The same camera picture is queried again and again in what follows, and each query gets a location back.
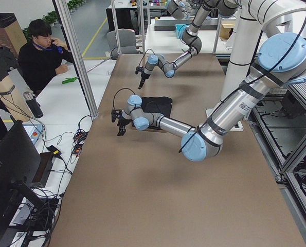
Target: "thermos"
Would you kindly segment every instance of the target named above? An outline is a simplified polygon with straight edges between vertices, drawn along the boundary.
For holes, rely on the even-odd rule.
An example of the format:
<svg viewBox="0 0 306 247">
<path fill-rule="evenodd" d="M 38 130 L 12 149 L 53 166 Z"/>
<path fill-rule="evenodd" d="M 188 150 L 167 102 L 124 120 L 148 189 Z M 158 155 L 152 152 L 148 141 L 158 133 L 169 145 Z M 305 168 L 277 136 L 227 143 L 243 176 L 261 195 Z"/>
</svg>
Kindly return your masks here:
<svg viewBox="0 0 306 247">
<path fill-rule="evenodd" d="M 33 93 L 31 92 L 24 92 L 23 96 L 26 100 L 27 105 L 29 106 L 31 112 L 33 113 L 35 118 L 43 117 L 43 112 L 40 108 L 40 105 L 36 101 L 36 98 L 34 97 Z"/>
</svg>

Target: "label sticker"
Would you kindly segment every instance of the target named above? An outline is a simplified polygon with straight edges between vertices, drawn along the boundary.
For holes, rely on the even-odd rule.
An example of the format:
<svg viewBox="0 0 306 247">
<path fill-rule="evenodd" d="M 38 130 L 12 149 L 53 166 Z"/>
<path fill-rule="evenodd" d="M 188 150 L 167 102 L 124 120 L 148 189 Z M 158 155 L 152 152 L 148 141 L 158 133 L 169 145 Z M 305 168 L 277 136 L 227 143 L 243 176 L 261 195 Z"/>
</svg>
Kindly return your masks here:
<svg viewBox="0 0 306 247">
<path fill-rule="evenodd" d="M 26 232 L 17 232 L 10 247 L 21 247 L 26 237 Z"/>
<path fill-rule="evenodd" d="M 248 99 L 243 99 L 239 102 L 238 106 L 236 107 L 236 110 L 241 114 L 246 115 L 255 105 L 256 104 L 254 104 L 252 101 Z"/>
</svg>

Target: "white table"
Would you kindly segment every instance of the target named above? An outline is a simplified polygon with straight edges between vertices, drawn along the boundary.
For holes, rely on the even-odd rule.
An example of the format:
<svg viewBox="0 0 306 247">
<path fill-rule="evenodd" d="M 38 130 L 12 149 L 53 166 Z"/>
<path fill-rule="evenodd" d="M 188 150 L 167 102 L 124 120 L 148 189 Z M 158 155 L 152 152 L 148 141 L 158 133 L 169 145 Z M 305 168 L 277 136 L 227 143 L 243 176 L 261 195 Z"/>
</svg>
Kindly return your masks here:
<svg viewBox="0 0 306 247">
<path fill-rule="evenodd" d="M 161 19 L 174 20 L 172 17 L 162 17 Z M 147 34 L 145 39 L 145 48 L 152 49 L 158 54 L 174 54 L 183 53 L 182 50 L 187 50 L 188 46 L 181 42 L 176 37 L 176 31 L 155 31 L 155 20 L 151 20 L 151 25 L 147 27 Z M 215 41 L 216 30 L 202 30 L 199 31 L 199 38 L 202 40 L 202 49 L 200 53 L 212 53 Z M 263 33 L 259 48 L 267 40 L 267 36 Z M 218 38 L 216 54 L 230 54 L 231 50 L 226 49 L 226 41 Z"/>
<path fill-rule="evenodd" d="M 132 6 L 129 0 L 114 0 L 115 9 L 136 9 L 139 6 Z M 165 3 L 149 3 L 150 9 L 165 9 Z"/>
<path fill-rule="evenodd" d="M 86 69 L 89 69 L 102 61 L 103 60 L 86 60 L 84 61 L 84 64 Z M 108 60 L 88 73 L 97 106 L 100 104 L 115 63 L 116 61 Z M 66 163 L 71 156 L 74 134 L 65 132 L 75 133 L 78 128 L 79 120 L 83 116 L 89 114 L 79 81 L 77 80 L 67 84 L 61 83 L 63 80 L 65 80 L 65 78 L 72 78 L 76 76 L 73 65 L 69 65 L 68 69 L 68 72 L 55 76 L 37 97 L 37 101 L 41 105 L 41 109 L 44 113 L 44 116 L 40 118 L 39 121 L 45 125 L 45 139 L 53 139 L 47 141 L 45 145 L 54 145 L 57 147 L 61 151 L 61 156 Z M 85 131 L 89 131 L 91 124 L 91 118 L 86 117 L 81 121 L 80 127 Z M 54 137 L 62 134 L 62 140 L 58 143 L 59 138 Z M 35 147 L 39 153 L 48 152 L 46 148 L 43 148 L 42 137 L 40 137 Z M 69 162 L 67 165 L 70 171 L 75 169 L 77 160 L 78 158 L 73 155 L 71 162 Z M 55 159 L 52 170 L 63 171 L 64 169 L 65 164 L 63 161 L 58 158 Z M 62 175 L 62 172 L 51 172 L 43 190 L 50 191 L 47 192 L 47 195 L 51 197 L 56 193 L 61 194 L 66 190 L 70 179 L 70 174 L 65 173 Z M 38 189 L 35 189 L 34 192 L 42 197 L 45 197 L 45 195 Z M 40 234 L 45 234 L 45 232 L 35 232 L 34 236 Z M 39 247 L 43 242 L 44 238 L 40 238 L 31 241 L 29 246 Z"/>
</svg>

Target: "man's hand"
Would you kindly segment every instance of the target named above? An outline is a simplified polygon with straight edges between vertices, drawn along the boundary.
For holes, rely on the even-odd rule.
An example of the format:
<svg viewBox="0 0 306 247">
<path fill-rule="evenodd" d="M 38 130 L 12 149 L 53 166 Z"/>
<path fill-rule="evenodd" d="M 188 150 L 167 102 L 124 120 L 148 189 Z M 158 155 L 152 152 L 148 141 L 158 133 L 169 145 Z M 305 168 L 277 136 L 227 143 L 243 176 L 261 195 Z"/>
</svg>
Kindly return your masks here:
<svg viewBox="0 0 306 247">
<path fill-rule="evenodd" d="M 55 38 L 55 37 L 51 37 L 51 39 L 53 39 L 52 44 L 56 45 L 56 46 L 61 46 L 63 47 L 65 50 L 68 50 L 67 44 L 66 42 L 63 42 L 62 40 Z"/>
<path fill-rule="evenodd" d="M 62 74 L 68 71 L 68 66 L 66 64 L 60 65 L 58 68 L 56 68 L 56 74 Z"/>
</svg>

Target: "folded black garment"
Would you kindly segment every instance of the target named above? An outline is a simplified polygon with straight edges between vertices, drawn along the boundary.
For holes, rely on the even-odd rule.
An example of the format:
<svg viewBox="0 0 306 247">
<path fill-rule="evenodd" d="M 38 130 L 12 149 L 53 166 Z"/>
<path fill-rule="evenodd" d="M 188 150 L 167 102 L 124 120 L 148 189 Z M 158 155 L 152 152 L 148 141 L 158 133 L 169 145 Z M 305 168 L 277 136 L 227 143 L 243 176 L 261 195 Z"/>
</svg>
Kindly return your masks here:
<svg viewBox="0 0 306 247">
<path fill-rule="evenodd" d="M 172 99 L 166 96 L 162 97 L 142 97 L 141 108 L 144 112 L 162 113 L 170 117 L 172 109 Z M 160 130 L 160 128 L 149 126 L 149 129 Z"/>
</svg>

